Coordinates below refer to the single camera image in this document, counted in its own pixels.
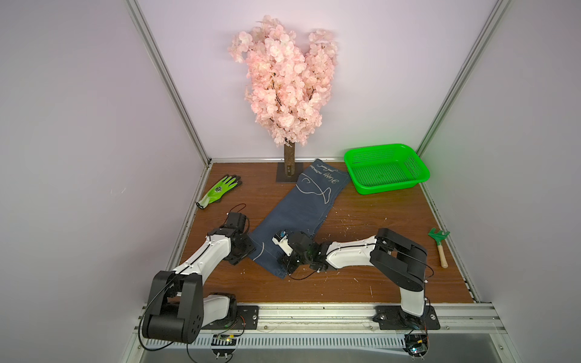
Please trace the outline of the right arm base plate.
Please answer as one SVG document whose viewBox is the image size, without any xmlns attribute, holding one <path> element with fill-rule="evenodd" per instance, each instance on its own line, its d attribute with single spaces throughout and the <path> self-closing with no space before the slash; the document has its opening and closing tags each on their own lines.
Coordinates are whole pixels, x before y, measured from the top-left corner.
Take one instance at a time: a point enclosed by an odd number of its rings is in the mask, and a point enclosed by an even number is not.
<svg viewBox="0 0 581 363">
<path fill-rule="evenodd" d="M 418 317 L 408 314 L 400 306 L 381 305 L 375 307 L 372 321 L 379 324 L 381 330 L 440 330 L 441 325 L 432 305 L 427 304 L 423 315 Z"/>
</svg>

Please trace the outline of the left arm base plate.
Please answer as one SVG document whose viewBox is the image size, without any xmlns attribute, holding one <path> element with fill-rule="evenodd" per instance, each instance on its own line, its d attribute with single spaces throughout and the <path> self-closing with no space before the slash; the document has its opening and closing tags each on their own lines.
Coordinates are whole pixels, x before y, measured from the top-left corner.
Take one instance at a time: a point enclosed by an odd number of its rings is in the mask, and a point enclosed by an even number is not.
<svg viewBox="0 0 581 363">
<path fill-rule="evenodd" d="M 254 331 L 258 326 L 260 307 L 258 306 L 238 306 L 233 317 L 217 320 L 203 326 L 203 330 L 226 331 L 226 330 L 250 330 Z"/>
</svg>

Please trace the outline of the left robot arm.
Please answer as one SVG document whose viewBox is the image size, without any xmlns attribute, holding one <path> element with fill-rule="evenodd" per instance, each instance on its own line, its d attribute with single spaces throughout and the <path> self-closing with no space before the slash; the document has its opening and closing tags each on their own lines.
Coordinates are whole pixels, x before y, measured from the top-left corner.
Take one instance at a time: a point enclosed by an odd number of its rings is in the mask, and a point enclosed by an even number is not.
<svg viewBox="0 0 581 363">
<path fill-rule="evenodd" d="M 204 296 L 204 284 L 221 262 L 236 266 L 255 250 L 248 237 L 247 217 L 228 214 L 225 223 L 209 232 L 201 247 L 184 263 L 154 276 L 139 323 L 142 337 L 193 343 L 207 325 L 233 327 L 238 322 L 235 296 Z"/>
</svg>

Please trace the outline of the blue fish-print pillowcase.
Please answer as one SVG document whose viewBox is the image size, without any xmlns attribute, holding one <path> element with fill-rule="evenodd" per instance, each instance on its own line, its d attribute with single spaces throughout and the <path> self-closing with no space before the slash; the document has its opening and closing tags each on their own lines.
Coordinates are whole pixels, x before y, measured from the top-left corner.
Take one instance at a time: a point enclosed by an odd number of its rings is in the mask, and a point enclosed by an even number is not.
<svg viewBox="0 0 581 363">
<path fill-rule="evenodd" d="M 280 231 L 303 232 L 315 237 L 334 201 L 349 183 L 348 172 L 319 159 L 313 161 L 298 176 L 291 191 L 250 233 L 256 248 L 250 258 L 275 277 L 284 279 L 287 269 L 279 262 L 284 252 L 272 238 Z"/>
</svg>

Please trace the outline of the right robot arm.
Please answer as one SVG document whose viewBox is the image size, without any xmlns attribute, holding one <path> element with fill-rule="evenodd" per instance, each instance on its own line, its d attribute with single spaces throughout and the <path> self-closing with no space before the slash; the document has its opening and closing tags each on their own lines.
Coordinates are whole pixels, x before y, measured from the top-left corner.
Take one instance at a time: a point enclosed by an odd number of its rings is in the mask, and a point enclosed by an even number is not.
<svg viewBox="0 0 581 363">
<path fill-rule="evenodd" d="M 348 267 L 374 267 L 399 287 L 399 312 L 405 323 L 419 329 L 427 310 L 425 285 L 428 251 L 389 228 L 351 242 L 318 244 L 304 232 L 280 231 L 272 242 L 281 250 L 279 262 L 289 275 L 301 266 L 314 272 L 337 271 Z"/>
</svg>

